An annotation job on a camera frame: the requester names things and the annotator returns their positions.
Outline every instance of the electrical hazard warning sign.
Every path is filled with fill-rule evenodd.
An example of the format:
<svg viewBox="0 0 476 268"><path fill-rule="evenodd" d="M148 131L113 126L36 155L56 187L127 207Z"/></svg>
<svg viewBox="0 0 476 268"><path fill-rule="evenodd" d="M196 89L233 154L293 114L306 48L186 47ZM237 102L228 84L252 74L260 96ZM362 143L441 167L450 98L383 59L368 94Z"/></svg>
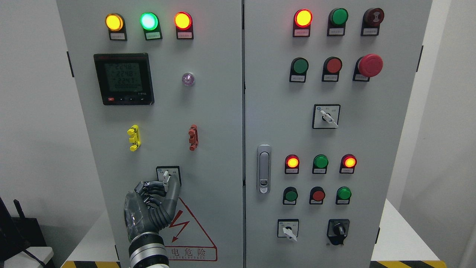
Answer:
<svg viewBox="0 0 476 268"><path fill-rule="evenodd" d="M166 244L169 260L218 260L217 246L182 198L179 198L170 226L160 235Z"/></svg>

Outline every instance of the black cable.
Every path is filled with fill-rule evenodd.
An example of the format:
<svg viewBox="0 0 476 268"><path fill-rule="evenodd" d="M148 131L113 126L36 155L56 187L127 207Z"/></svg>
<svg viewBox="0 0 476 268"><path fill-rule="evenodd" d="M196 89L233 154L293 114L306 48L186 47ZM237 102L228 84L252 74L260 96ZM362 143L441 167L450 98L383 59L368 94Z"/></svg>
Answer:
<svg viewBox="0 0 476 268"><path fill-rule="evenodd" d="M37 258L35 255L33 255L31 252L29 252L28 250L24 249L23 247L20 247L19 245L17 245L17 243L8 240L6 234L4 234L3 232L0 232L0 233L3 235L3 237L5 238L5 240L6 240L8 243L10 243L10 244L12 244L13 246L17 247L19 250L25 252L26 255L28 255L30 258L36 260L37 262L39 262L39 264L40 264L41 266L43 266L44 268L46 267L46 264L45 264L44 262L42 262L40 259L38 259L38 258Z"/></svg>

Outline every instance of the yellow terminal block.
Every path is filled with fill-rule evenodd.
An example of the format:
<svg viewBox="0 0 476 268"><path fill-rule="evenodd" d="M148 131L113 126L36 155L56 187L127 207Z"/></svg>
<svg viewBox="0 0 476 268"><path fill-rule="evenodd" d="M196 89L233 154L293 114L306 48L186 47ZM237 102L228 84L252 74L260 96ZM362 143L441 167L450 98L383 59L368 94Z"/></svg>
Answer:
<svg viewBox="0 0 476 268"><path fill-rule="evenodd" d="M132 127L127 130L127 134L130 136L129 142L132 143L129 150L134 152L140 147L139 126L136 124L132 125Z"/></svg>

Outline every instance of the green push button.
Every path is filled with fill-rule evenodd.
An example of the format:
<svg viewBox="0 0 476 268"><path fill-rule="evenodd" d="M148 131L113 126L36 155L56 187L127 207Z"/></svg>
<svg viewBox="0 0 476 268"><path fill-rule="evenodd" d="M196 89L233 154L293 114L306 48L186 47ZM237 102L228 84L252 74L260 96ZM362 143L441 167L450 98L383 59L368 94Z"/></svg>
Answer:
<svg viewBox="0 0 476 268"><path fill-rule="evenodd" d="M351 195L352 195L352 193L350 192L350 189L349 189L348 187L341 187L341 188L337 191L337 196L338 196L340 199L343 199L343 200L349 199Z"/></svg>
<svg viewBox="0 0 476 268"><path fill-rule="evenodd" d="M329 160L327 159L327 156L325 155L318 155L314 158L314 165L317 168L326 168L328 164L329 164Z"/></svg>
<svg viewBox="0 0 476 268"><path fill-rule="evenodd" d="M298 193L296 193L295 191L289 191L286 193L285 198L287 201L293 202L298 198Z"/></svg>
<svg viewBox="0 0 476 268"><path fill-rule="evenodd" d="M330 21L335 26L340 26L347 22L349 13L345 9L335 9L331 12Z"/></svg>
<svg viewBox="0 0 476 268"><path fill-rule="evenodd" d="M293 70L297 73L304 73L307 71L309 64L305 59L298 59L293 64Z"/></svg>

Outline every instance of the lightning bolt symbol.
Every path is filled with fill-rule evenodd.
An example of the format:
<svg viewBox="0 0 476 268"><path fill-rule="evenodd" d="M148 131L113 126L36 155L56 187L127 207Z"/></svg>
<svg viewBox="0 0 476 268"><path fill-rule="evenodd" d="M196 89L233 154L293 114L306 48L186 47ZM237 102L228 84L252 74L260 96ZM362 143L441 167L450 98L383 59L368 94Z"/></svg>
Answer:
<svg viewBox="0 0 476 268"><path fill-rule="evenodd" d="M182 215L182 213L183 213L183 211L179 210L177 212L177 214L175 215L175 218L170 223L169 228L182 225L182 229L180 229L178 234L172 238L172 243L175 242L178 239L179 234L183 231L183 229L185 229L185 227L187 227L188 223L190 222L190 221L186 221L186 222L175 224L175 222L179 219L179 217Z"/></svg>

